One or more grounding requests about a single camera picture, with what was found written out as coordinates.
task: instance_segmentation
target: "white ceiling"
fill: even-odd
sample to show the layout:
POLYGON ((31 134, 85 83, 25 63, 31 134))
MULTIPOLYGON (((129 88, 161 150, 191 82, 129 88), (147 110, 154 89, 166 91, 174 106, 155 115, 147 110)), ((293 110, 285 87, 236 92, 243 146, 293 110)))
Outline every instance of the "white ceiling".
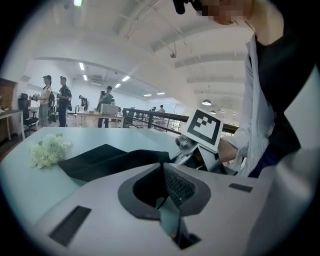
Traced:
MULTIPOLYGON (((79 33, 116 36, 183 76, 199 106, 202 100, 209 99, 213 109, 241 112, 245 44, 253 34, 245 23, 219 25, 197 15, 191 4, 186 5, 185 14, 179 15, 172 0, 83 0, 82 7, 74 7, 71 0, 62 0, 47 9, 49 13, 43 22, 46 30, 69 28, 79 33), (176 58, 170 57, 173 52, 176 58)), ((82 75, 77 63, 69 65, 71 73, 82 75)), ((89 78, 98 76, 113 86, 122 78, 114 70, 92 63, 87 65, 86 72, 89 78)), ((131 79, 122 83, 119 90, 143 95, 155 94, 161 88, 131 79)))

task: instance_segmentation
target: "black chair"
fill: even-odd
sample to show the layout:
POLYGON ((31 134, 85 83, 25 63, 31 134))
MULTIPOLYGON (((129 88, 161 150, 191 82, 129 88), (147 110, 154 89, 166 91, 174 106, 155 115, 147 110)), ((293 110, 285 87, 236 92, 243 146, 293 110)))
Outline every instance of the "black chair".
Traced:
POLYGON ((38 118, 36 117, 29 117, 29 99, 28 95, 25 93, 21 93, 21 98, 18 99, 19 109, 23 110, 23 125, 26 126, 24 129, 25 132, 35 132, 37 131, 37 122, 38 118))

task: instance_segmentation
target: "ceiling light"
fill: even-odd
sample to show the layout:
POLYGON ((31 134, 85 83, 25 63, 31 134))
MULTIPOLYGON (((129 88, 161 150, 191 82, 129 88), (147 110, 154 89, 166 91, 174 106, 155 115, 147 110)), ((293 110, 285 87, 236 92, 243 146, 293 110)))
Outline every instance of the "ceiling light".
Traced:
POLYGON ((82 5, 82 0, 74 0, 73 1, 74 6, 81 6, 82 5))
POLYGON ((211 103, 211 101, 210 101, 210 100, 205 99, 204 101, 202 101, 202 105, 211 106, 211 105, 212 105, 212 103, 211 103))
POLYGON ((130 78, 130 76, 126 76, 124 79, 122 79, 122 81, 127 81, 130 78))

